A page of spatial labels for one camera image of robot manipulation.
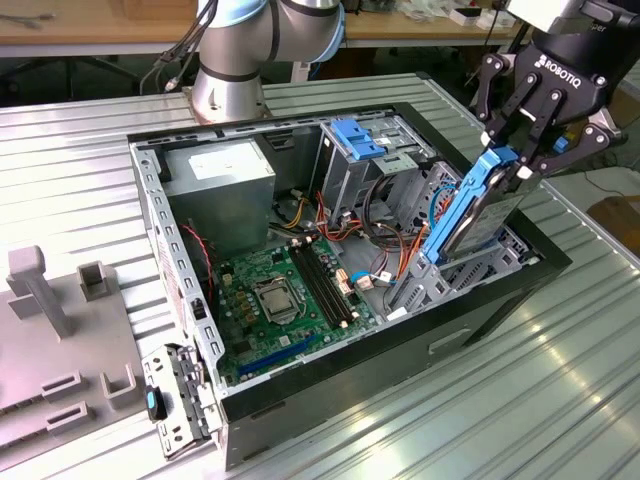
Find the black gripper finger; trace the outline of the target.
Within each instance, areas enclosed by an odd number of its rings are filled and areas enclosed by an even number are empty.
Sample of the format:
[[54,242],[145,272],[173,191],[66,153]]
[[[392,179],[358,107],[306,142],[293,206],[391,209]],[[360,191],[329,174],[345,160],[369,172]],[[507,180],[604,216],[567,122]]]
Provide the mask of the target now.
[[541,75],[535,72],[526,74],[515,85],[512,94],[501,107],[494,107],[493,89],[499,77],[508,75],[515,69],[514,54],[488,54],[483,58],[479,75],[479,88],[476,102],[476,117],[485,125],[481,134],[481,143],[489,148],[504,145],[508,136],[507,125],[525,102],[533,95],[541,83]]
[[565,170],[584,158],[624,140],[611,116],[609,97],[600,89],[592,96],[555,88],[536,95],[514,93],[502,108],[502,126],[522,107],[533,122],[515,149],[517,159],[502,176],[502,191],[511,194],[531,178]]

